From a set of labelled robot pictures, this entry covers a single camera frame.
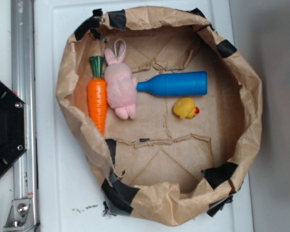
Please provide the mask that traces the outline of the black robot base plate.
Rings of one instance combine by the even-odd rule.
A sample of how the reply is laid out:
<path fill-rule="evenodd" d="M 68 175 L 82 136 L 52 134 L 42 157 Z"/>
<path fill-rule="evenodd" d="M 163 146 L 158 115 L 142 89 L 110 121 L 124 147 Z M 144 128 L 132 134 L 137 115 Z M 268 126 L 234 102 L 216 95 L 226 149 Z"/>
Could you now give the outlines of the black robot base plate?
<path fill-rule="evenodd" d="M 0 81 L 0 179 L 27 150 L 25 106 Z"/>

